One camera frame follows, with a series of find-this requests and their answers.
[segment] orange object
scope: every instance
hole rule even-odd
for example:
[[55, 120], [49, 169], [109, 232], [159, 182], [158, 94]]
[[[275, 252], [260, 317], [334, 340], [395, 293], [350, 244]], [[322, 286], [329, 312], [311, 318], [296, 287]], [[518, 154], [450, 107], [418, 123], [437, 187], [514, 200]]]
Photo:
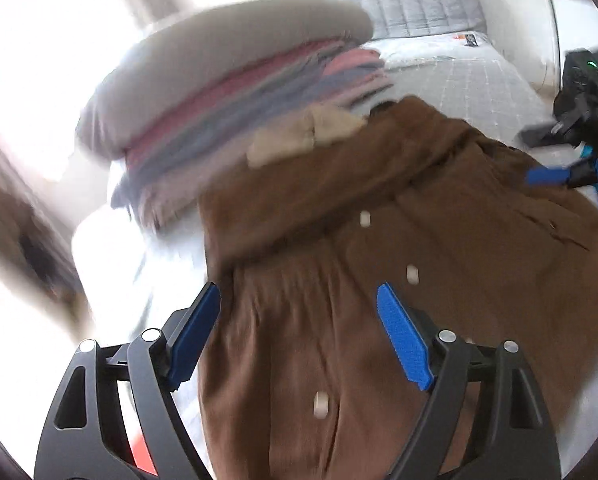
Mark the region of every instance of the orange object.
[[132, 443], [130, 449], [133, 452], [135, 464], [137, 464], [138, 468], [153, 475], [157, 474], [157, 471], [154, 469], [153, 460], [150, 458], [150, 452], [146, 447], [146, 441], [144, 440], [144, 436], [142, 434], [140, 434], [134, 443]]

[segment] stack of folded clothes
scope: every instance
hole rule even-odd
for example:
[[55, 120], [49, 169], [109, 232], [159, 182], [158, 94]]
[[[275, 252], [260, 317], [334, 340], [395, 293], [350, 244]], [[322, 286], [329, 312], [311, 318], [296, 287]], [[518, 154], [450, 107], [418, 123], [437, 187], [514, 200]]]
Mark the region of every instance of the stack of folded clothes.
[[389, 86], [379, 54], [359, 48], [371, 36], [362, 9], [329, 0], [196, 14], [148, 37], [106, 77], [77, 138], [125, 158], [111, 206], [159, 229], [244, 161], [272, 120], [314, 104], [348, 107]]

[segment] window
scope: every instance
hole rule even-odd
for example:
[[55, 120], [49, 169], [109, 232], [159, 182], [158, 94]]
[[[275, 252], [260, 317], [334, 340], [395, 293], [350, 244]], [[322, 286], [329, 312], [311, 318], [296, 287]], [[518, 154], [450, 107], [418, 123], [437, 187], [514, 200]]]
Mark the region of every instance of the window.
[[141, 37], [124, 0], [0, 0], [0, 145], [58, 180], [97, 83]]

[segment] brown coat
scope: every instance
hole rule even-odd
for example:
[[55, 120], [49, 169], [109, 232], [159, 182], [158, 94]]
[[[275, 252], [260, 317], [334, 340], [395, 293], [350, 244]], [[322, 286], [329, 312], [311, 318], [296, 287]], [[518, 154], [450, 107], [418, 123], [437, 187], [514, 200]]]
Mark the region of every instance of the brown coat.
[[200, 375], [219, 480], [384, 478], [426, 396], [378, 320], [383, 282], [479, 344], [518, 341], [562, 420], [598, 358], [598, 211], [525, 187], [531, 165], [406, 98], [346, 142], [236, 171], [201, 198], [222, 294]]

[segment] blue plastic part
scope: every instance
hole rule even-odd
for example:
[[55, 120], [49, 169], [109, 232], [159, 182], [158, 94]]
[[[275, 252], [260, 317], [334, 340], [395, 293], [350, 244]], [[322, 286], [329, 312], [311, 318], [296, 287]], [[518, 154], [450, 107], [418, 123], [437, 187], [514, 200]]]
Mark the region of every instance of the blue plastic part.
[[529, 186], [560, 186], [569, 178], [568, 168], [533, 168], [525, 174], [525, 183]]
[[435, 379], [430, 370], [428, 347], [387, 283], [377, 290], [377, 311], [406, 377], [421, 391], [427, 390]]
[[219, 316], [221, 295], [212, 284], [199, 301], [170, 352], [170, 370], [166, 381], [172, 390], [189, 381], [199, 361], [205, 342]]
[[[579, 158], [587, 158], [588, 156], [592, 156], [593, 153], [594, 153], [594, 149], [592, 148], [592, 146], [590, 146], [589, 144], [585, 144], [583, 146], [583, 149], [581, 150], [581, 156]], [[598, 178], [598, 159], [595, 160], [595, 162], [594, 162], [594, 171]], [[598, 182], [596, 184], [594, 184], [594, 189], [596, 190], [596, 193], [598, 194]]]

